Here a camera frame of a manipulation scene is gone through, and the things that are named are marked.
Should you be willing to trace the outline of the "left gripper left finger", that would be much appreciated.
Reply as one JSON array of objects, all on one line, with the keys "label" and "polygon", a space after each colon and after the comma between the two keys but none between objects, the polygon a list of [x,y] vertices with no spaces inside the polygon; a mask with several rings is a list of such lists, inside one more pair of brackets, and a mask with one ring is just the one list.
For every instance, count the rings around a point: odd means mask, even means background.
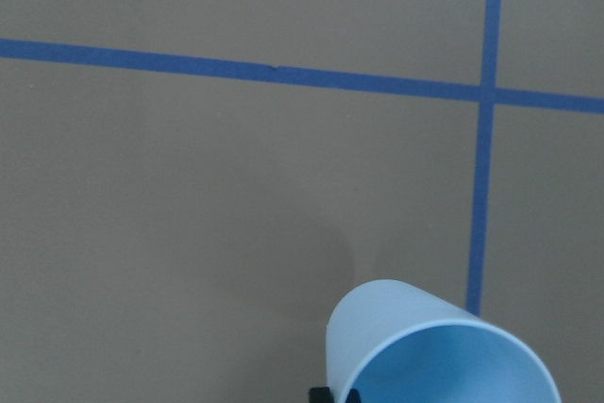
[{"label": "left gripper left finger", "polygon": [[333,403],[333,395],[328,387],[309,389],[309,403]]}]

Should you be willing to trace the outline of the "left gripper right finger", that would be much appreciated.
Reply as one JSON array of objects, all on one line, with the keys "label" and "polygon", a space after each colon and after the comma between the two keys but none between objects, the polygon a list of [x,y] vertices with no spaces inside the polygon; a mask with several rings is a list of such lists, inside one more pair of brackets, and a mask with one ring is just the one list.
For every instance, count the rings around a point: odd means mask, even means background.
[{"label": "left gripper right finger", "polygon": [[347,395],[345,403],[361,403],[361,396],[358,390],[351,389]]}]

